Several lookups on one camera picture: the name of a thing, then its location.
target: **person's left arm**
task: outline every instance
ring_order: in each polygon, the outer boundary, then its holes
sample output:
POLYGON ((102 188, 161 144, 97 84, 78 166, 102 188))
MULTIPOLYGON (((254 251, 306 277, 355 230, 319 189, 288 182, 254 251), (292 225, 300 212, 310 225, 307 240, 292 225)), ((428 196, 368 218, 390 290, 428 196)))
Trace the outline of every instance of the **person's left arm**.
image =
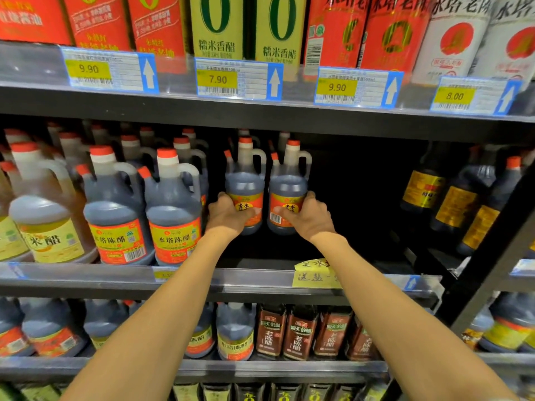
POLYGON ((220 193, 191 256, 126 320, 78 373, 60 401, 167 400, 208 295, 216 263, 245 222, 220 193))

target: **red cap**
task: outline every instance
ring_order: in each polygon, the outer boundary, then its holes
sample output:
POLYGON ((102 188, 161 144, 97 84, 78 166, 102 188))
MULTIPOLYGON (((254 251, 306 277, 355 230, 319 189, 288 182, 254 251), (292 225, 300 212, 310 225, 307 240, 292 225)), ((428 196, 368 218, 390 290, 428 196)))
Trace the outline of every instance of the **red cap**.
POLYGON ((187 136, 179 136, 173 139, 173 143, 189 143, 189 138, 187 136))
POLYGON ((36 142, 15 142, 10 145, 13 152, 34 152, 39 150, 36 142))
POLYGON ((137 172, 141 175, 141 177, 143 177, 144 179, 146 179, 147 177, 150 177, 151 176, 151 173, 150 173, 150 170, 146 167, 146 166, 143 166, 141 169, 137 169, 137 172))
POLYGON ((95 146, 91 146, 89 148, 89 152, 93 156, 104 156, 104 155, 107 155, 107 154, 112 154, 113 153, 113 149, 111 148, 111 146, 95 145, 95 146))
POLYGON ((12 170, 17 170, 17 166, 15 166, 15 163, 13 163, 12 161, 9 161, 9 160, 0 162, 0 167, 1 167, 2 170, 4 170, 6 173, 7 173, 7 172, 10 172, 10 171, 12 171, 12 170))
POLYGON ((58 135, 59 139, 75 139, 80 137, 76 132, 60 132, 58 135))
POLYGON ((159 148, 157 152, 158 157, 162 159, 174 158, 177 156, 177 151, 174 148, 159 148))
POLYGON ((80 176, 83 176, 84 174, 91 173, 89 167, 87 165, 77 165, 76 171, 80 176))
POLYGON ((17 128, 6 128, 4 132, 6 135, 27 135, 27 133, 17 128))
POLYGON ((138 141, 138 139, 136 135, 121 135, 121 141, 133 142, 138 141))
POLYGON ((511 156, 510 158, 507 158, 507 168, 508 169, 519 168, 521 161, 522 161, 522 158, 520 156, 511 156))

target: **price tag holder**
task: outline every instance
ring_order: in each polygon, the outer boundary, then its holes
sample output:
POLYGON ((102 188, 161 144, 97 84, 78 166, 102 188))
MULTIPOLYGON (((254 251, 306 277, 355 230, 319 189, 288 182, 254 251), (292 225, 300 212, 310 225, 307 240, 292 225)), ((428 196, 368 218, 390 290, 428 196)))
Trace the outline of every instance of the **price tag holder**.
POLYGON ((280 101, 283 98, 283 63, 195 58, 197 95, 280 101))
POLYGON ((394 108, 403 72, 319 67, 314 103, 337 107, 394 108))
POLYGON ((464 115, 506 115, 521 80, 443 76, 429 111, 464 115))
POLYGON ((70 86, 159 94, 156 61, 152 53, 102 51, 61 47, 70 86))
POLYGON ((152 273, 157 283, 165 283, 178 270, 178 267, 172 266, 153 266, 152 273))
POLYGON ((342 289, 338 277, 325 259, 307 260, 295 265, 294 269, 292 287, 342 289))

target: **person's right arm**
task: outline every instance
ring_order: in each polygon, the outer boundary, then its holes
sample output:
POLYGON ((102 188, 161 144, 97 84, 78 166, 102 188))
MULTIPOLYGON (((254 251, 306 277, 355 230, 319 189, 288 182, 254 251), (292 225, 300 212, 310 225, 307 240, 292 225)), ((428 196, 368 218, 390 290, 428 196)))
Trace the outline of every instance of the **person's right arm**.
POLYGON ((355 314, 411 400, 518 400, 453 332, 335 232, 327 206, 313 192, 297 214, 281 207, 274 210, 325 256, 355 314))

